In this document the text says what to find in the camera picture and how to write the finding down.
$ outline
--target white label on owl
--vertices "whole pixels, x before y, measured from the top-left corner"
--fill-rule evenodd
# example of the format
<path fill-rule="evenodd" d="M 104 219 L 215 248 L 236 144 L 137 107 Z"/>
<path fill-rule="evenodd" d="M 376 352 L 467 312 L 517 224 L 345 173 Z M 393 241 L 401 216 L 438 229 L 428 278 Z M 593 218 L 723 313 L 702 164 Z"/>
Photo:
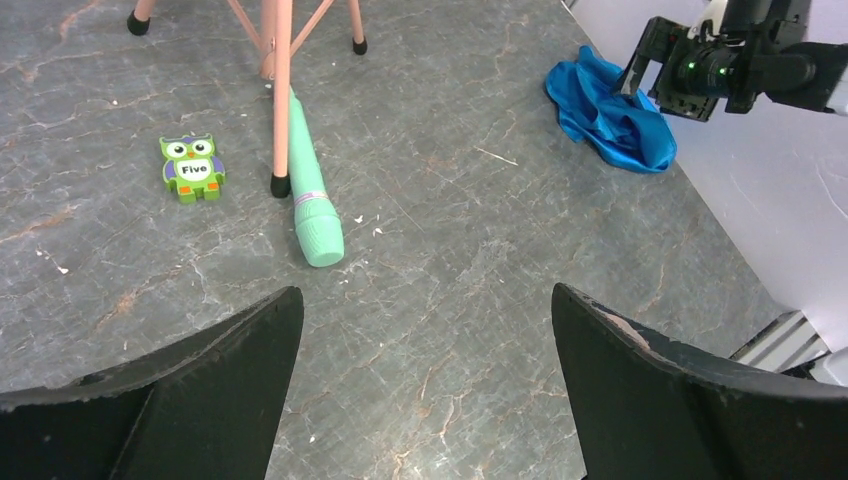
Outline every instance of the white label on owl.
<path fill-rule="evenodd" d="M 177 164 L 177 175 L 189 182 L 204 180 L 212 172 L 212 164 L 205 158 L 198 160 L 183 160 Z"/>

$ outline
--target gray marble tile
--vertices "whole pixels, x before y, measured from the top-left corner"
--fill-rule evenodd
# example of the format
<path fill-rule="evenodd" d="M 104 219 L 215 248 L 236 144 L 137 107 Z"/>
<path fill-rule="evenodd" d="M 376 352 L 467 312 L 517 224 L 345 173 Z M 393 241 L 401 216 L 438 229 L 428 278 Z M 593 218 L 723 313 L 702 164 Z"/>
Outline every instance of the gray marble tile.
<path fill-rule="evenodd" d="M 554 283 L 721 355 L 779 311 L 680 169 L 619 171 L 559 129 L 543 81 L 587 39 L 558 2 L 364 1 L 361 58 L 330 10 L 293 66 L 346 233 L 323 270 L 267 191 L 270 90 L 226 2 L 162 1 L 144 38 L 131 8 L 0 17 L 2 390 L 296 285 L 307 325 L 268 478 L 572 479 Z M 228 166 L 214 204 L 159 180 L 156 139 L 189 131 Z"/>

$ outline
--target green toy microphone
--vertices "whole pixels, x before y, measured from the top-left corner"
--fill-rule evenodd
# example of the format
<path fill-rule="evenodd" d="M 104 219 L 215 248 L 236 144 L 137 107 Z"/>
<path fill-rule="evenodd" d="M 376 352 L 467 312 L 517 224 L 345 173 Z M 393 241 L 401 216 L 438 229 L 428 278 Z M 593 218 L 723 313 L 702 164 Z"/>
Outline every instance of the green toy microphone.
<path fill-rule="evenodd" d="M 303 105 L 294 89 L 289 100 L 289 178 L 294 229 L 306 261 L 316 268 L 338 263 L 344 257 L 342 221 L 327 196 Z"/>

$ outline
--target owl toy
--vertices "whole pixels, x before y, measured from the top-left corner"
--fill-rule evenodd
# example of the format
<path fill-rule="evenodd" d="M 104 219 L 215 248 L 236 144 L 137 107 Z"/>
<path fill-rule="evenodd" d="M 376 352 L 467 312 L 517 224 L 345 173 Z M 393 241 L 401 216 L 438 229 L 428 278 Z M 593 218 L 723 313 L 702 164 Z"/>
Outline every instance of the owl toy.
<path fill-rule="evenodd" d="M 221 196 L 226 180 L 224 164 L 215 156 L 212 135 L 159 139 L 165 166 L 162 178 L 168 191 L 177 191 L 180 203 L 194 203 L 198 198 L 215 200 Z"/>

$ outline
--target tripod stand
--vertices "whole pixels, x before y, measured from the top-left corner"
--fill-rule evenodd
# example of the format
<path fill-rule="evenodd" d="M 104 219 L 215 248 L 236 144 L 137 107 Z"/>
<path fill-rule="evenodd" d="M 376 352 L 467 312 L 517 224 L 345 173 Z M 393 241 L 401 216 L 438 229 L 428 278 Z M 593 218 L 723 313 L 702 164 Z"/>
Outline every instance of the tripod stand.
<path fill-rule="evenodd" d="M 291 57 L 312 32 L 334 0 L 322 0 L 321 5 L 306 22 L 303 29 L 292 37 L 292 1 L 262 0 L 260 33 L 248 19 L 238 0 L 227 0 L 256 45 L 261 56 L 259 75 L 274 81 L 274 171 L 271 175 L 271 194 L 277 198 L 291 193 L 288 168 L 289 143 L 289 87 L 291 85 Z M 127 18 L 127 28 L 133 35 L 141 36 L 150 28 L 150 15 L 156 0 L 138 0 Z M 353 25 L 353 51 L 365 55 L 368 42 L 362 28 L 359 0 L 348 0 L 350 20 Z"/>

